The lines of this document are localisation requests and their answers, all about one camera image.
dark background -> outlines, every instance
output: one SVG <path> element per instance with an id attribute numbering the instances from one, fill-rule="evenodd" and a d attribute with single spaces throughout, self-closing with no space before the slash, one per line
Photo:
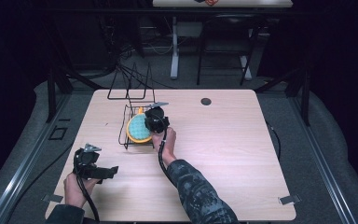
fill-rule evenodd
<path id="1" fill-rule="evenodd" d="M 21 11 L 27 4 L 0 1 L 0 169 L 31 115 L 33 88 L 47 79 L 57 56 L 45 30 L 36 25 L 40 21 Z M 311 91 L 337 120 L 358 174 L 358 1 L 297 0 L 292 10 L 298 9 L 328 9 L 329 14 L 281 20 L 271 31 L 258 75 L 282 76 L 309 56 Z"/>

camouflage sleeve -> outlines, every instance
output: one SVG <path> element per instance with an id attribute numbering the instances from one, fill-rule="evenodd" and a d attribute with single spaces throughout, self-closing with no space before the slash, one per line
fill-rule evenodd
<path id="1" fill-rule="evenodd" d="M 168 174 L 192 223 L 239 223 L 200 171 L 184 160 L 173 161 Z"/>

yellow object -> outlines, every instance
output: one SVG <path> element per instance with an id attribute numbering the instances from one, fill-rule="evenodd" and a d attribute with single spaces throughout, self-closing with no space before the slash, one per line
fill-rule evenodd
<path id="1" fill-rule="evenodd" d="M 150 131 L 145 126 L 145 113 L 142 107 L 139 107 L 138 114 L 128 122 L 126 133 L 134 143 L 145 143 L 152 138 Z"/>

table leg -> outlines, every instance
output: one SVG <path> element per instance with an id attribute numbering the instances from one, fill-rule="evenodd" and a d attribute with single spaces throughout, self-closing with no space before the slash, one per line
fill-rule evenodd
<path id="1" fill-rule="evenodd" d="M 240 60 L 241 60 L 241 66 L 242 67 L 246 66 L 246 63 L 248 62 L 248 60 L 246 59 L 246 56 L 244 56 L 244 55 L 240 56 Z M 251 74 L 251 70 L 249 69 L 249 66 L 246 69 L 245 80 L 247 80 L 247 81 L 252 80 L 252 74 Z"/>
<path id="2" fill-rule="evenodd" d="M 172 64 L 171 64 L 171 79 L 178 78 L 179 67 L 179 49 L 178 49 L 178 34 L 176 17 L 172 18 Z"/>

white desk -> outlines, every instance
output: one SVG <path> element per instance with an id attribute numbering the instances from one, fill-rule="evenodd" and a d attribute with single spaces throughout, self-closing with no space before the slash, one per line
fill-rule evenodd
<path id="1" fill-rule="evenodd" d="M 291 7 L 291 0 L 219 0 L 212 7 Z M 194 0 L 153 0 L 154 7 L 205 7 L 212 8 L 205 2 L 196 2 Z M 177 46 L 177 21 L 176 18 L 172 19 L 172 65 L 171 65 L 171 79 L 177 79 L 179 67 L 179 49 Z M 246 58 L 241 57 L 242 66 L 246 65 Z M 251 79 L 250 70 L 246 71 L 246 79 Z"/>
<path id="2" fill-rule="evenodd" d="M 219 0 L 213 7 L 291 7 L 291 0 Z M 194 0 L 153 0 L 154 7 L 210 7 Z"/>
<path id="3" fill-rule="evenodd" d="M 101 147 L 99 167 L 119 166 L 92 192 L 104 221 L 189 221 L 177 190 L 161 171 L 151 146 L 126 150 L 118 143 L 126 100 L 107 100 L 96 91 L 62 170 L 54 194 L 63 196 L 63 180 L 73 170 L 74 153 L 90 143 Z M 292 204 L 269 131 L 255 93 L 247 90 L 155 90 L 177 131 L 175 154 L 199 169 L 239 220 L 292 220 Z M 210 105 L 202 105 L 202 98 Z M 46 217 L 56 203 L 50 203 Z M 93 217 L 89 205 L 86 216 Z"/>

